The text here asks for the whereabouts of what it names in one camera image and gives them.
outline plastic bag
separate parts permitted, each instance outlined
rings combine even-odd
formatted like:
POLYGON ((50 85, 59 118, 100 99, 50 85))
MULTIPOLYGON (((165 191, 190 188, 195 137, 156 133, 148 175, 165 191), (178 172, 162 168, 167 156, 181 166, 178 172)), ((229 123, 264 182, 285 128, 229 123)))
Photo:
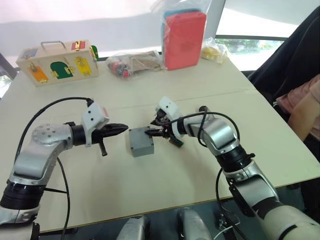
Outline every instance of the plastic bag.
POLYGON ((168 70, 197 65, 212 0, 158 0, 151 11, 161 16, 162 56, 168 70))
POLYGON ((226 45, 217 44, 212 37, 203 41, 201 58, 223 64, 228 57, 229 51, 226 45))
POLYGON ((157 51, 117 54, 105 60, 107 67, 118 77, 128 78, 143 71, 160 71, 165 68, 157 51))

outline table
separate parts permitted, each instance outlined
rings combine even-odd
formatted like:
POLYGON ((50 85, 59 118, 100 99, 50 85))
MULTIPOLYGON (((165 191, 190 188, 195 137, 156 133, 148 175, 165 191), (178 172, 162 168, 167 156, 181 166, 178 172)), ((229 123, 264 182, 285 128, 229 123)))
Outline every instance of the table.
MULTIPOLYGON (((97 78, 34 87, 20 72, 0 101, 0 189, 13 166, 21 133, 29 119, 46 104, 64 97, 92 97, 105 106, 110 123, 130 128, 147 126, 162 96, 171 98, 184 114, 206 105, 225 113, 238 125, 241 145, 255 153, 255 161, 275 187, 320 176, 320 164, 245 76, 227 61, 218 65, 201 59, 195 67, 149 72, 123 80, 99 62, 97 78)), ((59 103, 32 125, 80 123, 85 101, 59 103)), ((31 131, 23 146, 28 144, 31 131)), ((216 199, 215 179, 220 169, 209 150, 196 138, 185 136, 178 149, 154 138, 155 153, 134 158, 129 132, 104 140, 108 156, 99 146, 74 147, 60 155, 70 188, 69 227, 159 211, 216 199)), ((64 190, 57 166, 47 185, 64 190)), ((222 198, 231 196, 222 178, 222 198)), ((61 229, 67 200, 64 194, 45 192, 37 218, 42 231, 61 229)))

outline floor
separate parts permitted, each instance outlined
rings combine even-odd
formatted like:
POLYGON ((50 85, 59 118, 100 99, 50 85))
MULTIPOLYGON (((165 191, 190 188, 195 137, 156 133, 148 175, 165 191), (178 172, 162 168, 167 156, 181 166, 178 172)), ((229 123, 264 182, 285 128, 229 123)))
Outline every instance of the floor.
MULTIPOLYGON (((304 203, 301 196, 300 188, 290 190, 287 187, 277 189, 280 200, 287 205, 292 205, 300 210, 304 209, 304 203)), ((233 211, 240 219, 239 227, 249 239, 267 240, 262 228, 255 218, 244 216, 233 200, 224 204, 224 206, 233 211)), ((220 231, 216 228, 216 218, 219 215, 218 205, 215 201, 200 203, 190 206, 195 210, 203 221, 206 223, 211 236, 214 237, 220 231)), ((178 208, 150 213, 146 216, 151 221, 151 240, 179 240, 176 226, 176 216, 178 208)), ((116 240, 122 226, 128 219, 119 219, 104 223, 93 224, 79 227, 77 233, 70 234, 65 240, 116 240)), ((60 235, 41 236, 40 240, 60 240, 60 235)), ((223 240, 221 234, 217 240, 223 240)))

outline pink item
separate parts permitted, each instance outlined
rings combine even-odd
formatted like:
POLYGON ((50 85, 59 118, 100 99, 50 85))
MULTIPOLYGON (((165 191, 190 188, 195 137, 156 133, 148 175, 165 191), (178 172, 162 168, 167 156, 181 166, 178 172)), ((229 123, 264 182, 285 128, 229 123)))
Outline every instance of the pink item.
POLYGON ((164 64, 168 70, 197 65, 207 15, 200 11, 177 13, 166 18, 164 64))
MULTIPOLYGON (((312 78, 305 84, 291 90, 289 93, 276 99, 280 108, 286 114, 291 114, 296 105, 308 94, 312 96, 320 104, 320 74, 312 78)), ((315 119, 313 128, 310 132, 315 138, 320 141, 320 117, 315 119)))

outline metal handle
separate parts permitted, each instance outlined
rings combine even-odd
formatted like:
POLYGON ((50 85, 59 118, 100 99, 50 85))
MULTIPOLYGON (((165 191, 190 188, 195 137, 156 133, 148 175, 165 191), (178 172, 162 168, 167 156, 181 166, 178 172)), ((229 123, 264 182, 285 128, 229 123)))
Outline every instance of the metal handle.
POLYGON ((54 43, 61 43, 62 46, 64 47, 64 49, 66 49, 66 46, 65 46, 65 44, 64 44, 62 41, 42 41, 42 42, 41 42, 41 47, 42 47, 44 50, 46 50, 44 44, 54 44, 54 43))

